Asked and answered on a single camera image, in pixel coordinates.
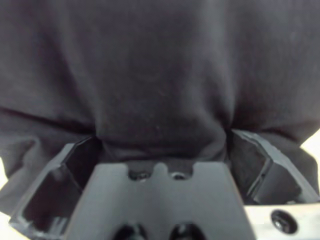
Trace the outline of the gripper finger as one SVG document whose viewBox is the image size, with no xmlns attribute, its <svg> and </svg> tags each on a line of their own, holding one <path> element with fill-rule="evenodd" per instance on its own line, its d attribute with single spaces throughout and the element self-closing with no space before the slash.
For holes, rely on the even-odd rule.
<svg viewBox="0 0 320 240">
<path fill-rule="evenodd" d="M 9 225 L 27 238 L 62 238 L 101 149 L 96 137 L 66 144 L 23 195 Z"/>
<path fill-rule="evenodd" d="M 320 196 L 292 161 L 256 133 L 231 131 L 230 170 L 245 204 L 313 204 Z"/>
</svg>

